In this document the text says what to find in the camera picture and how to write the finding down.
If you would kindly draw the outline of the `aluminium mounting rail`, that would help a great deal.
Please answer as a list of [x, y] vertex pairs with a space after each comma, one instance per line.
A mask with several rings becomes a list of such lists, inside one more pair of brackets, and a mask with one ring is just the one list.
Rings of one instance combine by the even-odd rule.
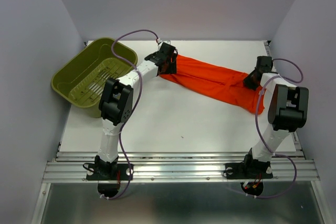
[[[243, 153], [161, 153], [130, 154], [133, 164], [133, 183], [186, 183], [227, 182], [223, 175], [226, 163], [239, 163]], [[83, 164], [91, 163], [91, 153], [78, 157], [72, 153], [60, 153], [55, 161], [46, 165], [44, 183], [91, 183], [90, 175]], [[313, 160], [305, 159], [301, 151], [291, 159], [274, 157], [271, 161], [272, 182], [319, 181], [320, 177]]]

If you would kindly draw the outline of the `orange t shirt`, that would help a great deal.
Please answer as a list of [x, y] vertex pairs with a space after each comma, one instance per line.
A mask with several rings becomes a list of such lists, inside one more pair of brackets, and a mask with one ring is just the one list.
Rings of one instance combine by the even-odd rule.
[[263, 102], [257, 106], [259, 92], [244, 86], [245, 72], [212, 65], [193, 58], [178, 55], [177, 73], [162, 74], [161, 78], [179, 84], [196, 93], [239, 106], [254, 114], [262, 114]]

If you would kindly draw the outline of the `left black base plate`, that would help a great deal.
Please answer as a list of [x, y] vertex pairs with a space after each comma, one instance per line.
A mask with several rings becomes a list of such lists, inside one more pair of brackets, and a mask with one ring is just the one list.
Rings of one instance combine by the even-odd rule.
[[126, 181], [133, 179], [133, 164], [131, 164], [131, 174], [128, 164], [118, 163], [110, 171], [101, 171], [94, 163], [84, 163], [82, 167], [86, 170], [86, 180], [88, 181]]

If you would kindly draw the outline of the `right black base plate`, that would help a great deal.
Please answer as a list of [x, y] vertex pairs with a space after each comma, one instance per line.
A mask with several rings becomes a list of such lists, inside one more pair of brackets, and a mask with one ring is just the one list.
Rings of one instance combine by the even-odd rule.
[[272, 179], [273, 174], [269, 162], [261, 162], [260, 164], [245, 164], [241, 163], [226, 163], [223, 174], [227, 179], [256, 179], [261, 176], [261, 179]]

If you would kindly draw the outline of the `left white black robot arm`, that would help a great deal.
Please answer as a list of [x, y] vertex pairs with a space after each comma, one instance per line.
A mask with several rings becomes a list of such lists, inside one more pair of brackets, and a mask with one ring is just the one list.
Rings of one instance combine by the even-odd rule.
[[118, 165], [118, 143], [121, 128], [132, 115], [138, 100], [135, 90], [142, 93], [145, 82], [160, 74], [177, 72], [177, 49], [166, 43], [158, 51], [146, 56], [143, 62], [128, 74], [109, 78], [103, 89], [99, 110], [103, 123], [100, 148], [94, 163], [88, 165], [87, 180], [116, 180], [122, 166]]

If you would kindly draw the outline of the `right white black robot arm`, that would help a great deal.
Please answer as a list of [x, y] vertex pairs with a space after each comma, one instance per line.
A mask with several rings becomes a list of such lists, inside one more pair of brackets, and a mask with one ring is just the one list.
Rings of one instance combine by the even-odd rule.
[[[274, 61], [285, 61], [295, 66], [300, 73], [300, 79], [290, 79], [273, 71]], [[259, 128], [258, 114], [255, 114], [260, 139], [241, 164], [244, 178], [254, 178], [256, 175], [271, 178], [270, 161], [277, 156], [277, 148], [290, 133], [304, 127], [308, 115], [309, 90], [297, 86], [302, 81], [303, 72], [297, 64], [287, 59], [273, 59], [271, 56], [258, 56], [254, 70], [243, 80], [249, 89], [256, 90], [261, 87], [257, 110], [263, 101], [262, 96], [267, 92], [271, 95], [267, 112], [268, 125], [263, 133]]]

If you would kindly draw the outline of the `olive green plastic basket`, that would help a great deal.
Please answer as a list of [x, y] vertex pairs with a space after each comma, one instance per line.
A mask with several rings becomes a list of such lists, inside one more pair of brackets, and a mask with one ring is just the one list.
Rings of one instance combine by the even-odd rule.
[[108, 37], [94, 40], [58, 70], [51, 80], [54, 91], [92, 118], [101, 115], [99, 102], [105, 82], [133, 70], [111, 49], [134, 65], [138, 63], [135, 51], [119, 42], [112, 46], [113, 43], [114, 39]]

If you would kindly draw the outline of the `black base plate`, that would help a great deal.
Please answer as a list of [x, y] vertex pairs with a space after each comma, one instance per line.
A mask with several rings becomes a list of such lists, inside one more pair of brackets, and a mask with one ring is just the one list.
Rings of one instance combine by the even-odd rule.
[[88, 181], [126, 181], [133, 179], [133, 164], [131, 164], [131, 174], [128, 164], [118, 163], [110, 171], [101, 171], [94, 163], [84, 163], [82, 167], [86, 170], [86, 180]]
[[227, 179], [256, 179], [261, 176], [261, 179], [272, 179], [273, 174], [269, 162], [261, 162], [260, 164], [245, 164], [241, 163], [226, 163], [223, 174]]

